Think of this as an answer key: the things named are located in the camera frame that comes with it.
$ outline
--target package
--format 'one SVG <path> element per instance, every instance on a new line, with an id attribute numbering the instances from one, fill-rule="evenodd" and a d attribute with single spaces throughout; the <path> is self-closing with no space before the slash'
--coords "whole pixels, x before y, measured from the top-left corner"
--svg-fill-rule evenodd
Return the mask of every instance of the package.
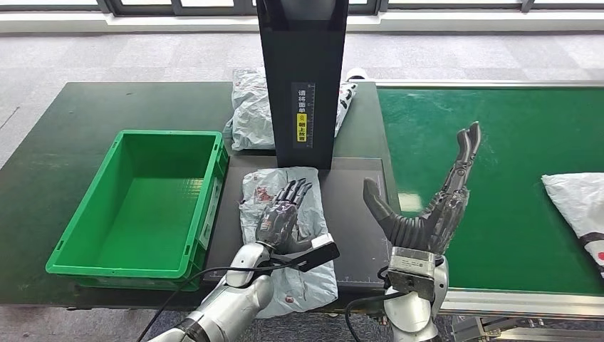
<path id="1" fill-rule="evenodd" d="M 541 181 L 604 277 L 604 173 L 544 175 Z"/>
<path id="2" fill-rule="evenodd" d="M 336 137 L 356 95 L 356 88 L 354 83 L 340 84 L 338 112 L 335 117 Z M 223 136 L 233 140 L 233 150 L 274 150 L 275 137 L 264 68 L 235 70 L 231 101 L 234 114 L 224 126 Z"/>
<path id="3" fill-rule="evenodd" d="M 288 182 L 301 178 L 312 182 L 313 187 L 306 193 L 298 211 L 298 229 L 294 230 L 294 236 L 299 239 L 314 238 L 328 233 L 317 169 L 264 169 L 247 174 L 243 179 L 244 199 L 239 205 L 239 217 L 245 244 L 256 241 L 256 226 L 264 207 Z M 333 261 L 306 273 L 289 268 L 278 269 L 273 271 L 271 278 L 275 288 L 273 301 L 260 311 L 257 318 L 280 316 L 294 311 L 304 312 L 322 307 L 338 298 Z"/>

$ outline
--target floor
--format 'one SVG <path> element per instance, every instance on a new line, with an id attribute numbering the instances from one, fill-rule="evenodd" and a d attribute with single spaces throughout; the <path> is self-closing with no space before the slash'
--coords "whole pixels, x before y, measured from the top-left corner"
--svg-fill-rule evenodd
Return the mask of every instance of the floor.
<path id="1" fill-rule="evenodd" d="M 604 36 L 350 34 L 343 73 L 421 80 L 604 80 Z M 262 66 L 257 34 L 0 36 L 0 167 L 68 81 L 230 81 Z M 152 311 L 0 308 L 0 341 L 131 341 Z M 181 319 L 167 313 L 150 335 Z M 450 317 L 440 319 L 447 333 Z M 388 331 L 354 316 L 365 341 Z M 292 326 L 302 330 L 293 331 Z M 351 341 L 341 316 L 257 321 L 243 341 Z"/>

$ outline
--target plastic bin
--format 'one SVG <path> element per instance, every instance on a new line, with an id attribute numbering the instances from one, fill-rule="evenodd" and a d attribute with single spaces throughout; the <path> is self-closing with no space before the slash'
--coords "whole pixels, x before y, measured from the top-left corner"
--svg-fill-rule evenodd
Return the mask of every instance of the plastic bin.
<path id="1" fill-rule="evenodd" d="M 120 132 L 46 271 L 82 286 L 176 289 L 204 265 L 228 159 L 218 132 Z"/>

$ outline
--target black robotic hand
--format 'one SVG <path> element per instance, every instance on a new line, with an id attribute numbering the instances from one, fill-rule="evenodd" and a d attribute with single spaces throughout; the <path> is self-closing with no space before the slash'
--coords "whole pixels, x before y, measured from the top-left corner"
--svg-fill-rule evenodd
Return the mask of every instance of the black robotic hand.
<path id="1" fill-rule="evenodd" d="M 292 180 L 269 203 L 256 227 L 256 240 L 270 246 L 275 254 L 302 252 L 311 248 L 311 238 L 298 240 L 293 231 L 298 223 L 298 208 L 313 186 L 306 179 Z"/>
<path id="2" fill-rule="evenodd" d="M 459 154 L 442 189 L 434 195 L 419 216 L 403 217 L 395 214 L 380 197 L 375 181 L 365 179 L 365 204 L 393 246 L 434 254 L 444 254 L 449 246 L 469 198 L 466 183 L 480 145 L 478 122 L 472 123 L 468 129 L 460 130 L 457 133 L 457 143 Z"/>

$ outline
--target silver robotic arm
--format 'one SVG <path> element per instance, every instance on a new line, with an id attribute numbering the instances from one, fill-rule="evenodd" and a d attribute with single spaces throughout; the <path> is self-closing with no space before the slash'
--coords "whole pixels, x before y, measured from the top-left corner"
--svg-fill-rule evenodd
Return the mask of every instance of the silver robotic arm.
<path id="1" fill-rule="evenodd" d="M 380 197 L 375 181 L 365 179 L 363 199 L 392 243 L 384 310 L 395 342 L 440 341 L 434 319 L 449 288 L 443 254 L 468 202 L 466 183 L 480 136 L 478 123 L 457 133 L 455 163 L 442 189 L 417 217 L 395 214 Z"/>
<path id="2" fill-rule="evenodd" d="M 301 241 L 292 234 L 298 208 L 311 185 L 302 179 L 283 188 L 266 206 L 256 228 L 256 242 L 237 252 L 231 269 L 195 311 L 151 341 L 235 341 L 271 302 L 272 269 L 291 267 L 306 272 L 339 257 L 330 234 Z"/>

